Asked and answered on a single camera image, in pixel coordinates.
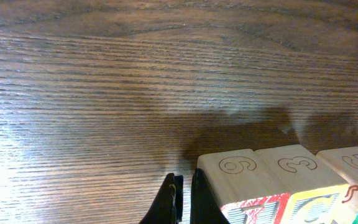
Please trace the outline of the red I wooden block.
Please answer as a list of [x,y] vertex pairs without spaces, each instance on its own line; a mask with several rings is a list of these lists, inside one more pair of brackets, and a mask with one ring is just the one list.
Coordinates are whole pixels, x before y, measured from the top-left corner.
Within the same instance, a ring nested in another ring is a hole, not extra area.
[[229,223],[279,224],[289,190],[251,149],[199,156],[214,199]]

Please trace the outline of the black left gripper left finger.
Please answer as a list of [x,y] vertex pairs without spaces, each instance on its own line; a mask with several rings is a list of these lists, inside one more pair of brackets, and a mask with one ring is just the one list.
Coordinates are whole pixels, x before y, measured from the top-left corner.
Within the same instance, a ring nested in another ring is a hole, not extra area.
[[183,217],[183,176],[169,173],[139,224],[178,224]]

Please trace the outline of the yellow C wooden block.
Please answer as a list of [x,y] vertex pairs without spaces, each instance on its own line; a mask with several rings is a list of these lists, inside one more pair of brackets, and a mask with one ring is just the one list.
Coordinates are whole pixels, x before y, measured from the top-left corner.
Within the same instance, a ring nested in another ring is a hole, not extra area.
[[283,224],[332,223],[349,187],[345,179],[299,144],[255,153],[290,193]]

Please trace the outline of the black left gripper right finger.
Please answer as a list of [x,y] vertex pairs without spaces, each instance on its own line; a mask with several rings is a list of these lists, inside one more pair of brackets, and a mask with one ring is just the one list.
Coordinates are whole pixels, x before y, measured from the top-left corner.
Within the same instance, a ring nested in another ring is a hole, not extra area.
[[191,183],[191,224],[229,224],[218,207],[204,171],[195,169]]

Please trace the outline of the green R block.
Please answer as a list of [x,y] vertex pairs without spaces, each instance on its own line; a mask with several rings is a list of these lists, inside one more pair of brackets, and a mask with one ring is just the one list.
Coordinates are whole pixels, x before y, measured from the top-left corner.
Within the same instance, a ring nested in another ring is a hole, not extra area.
[[316,156],[349,183],[334,220],[358,224],[358,147],[322,150]]

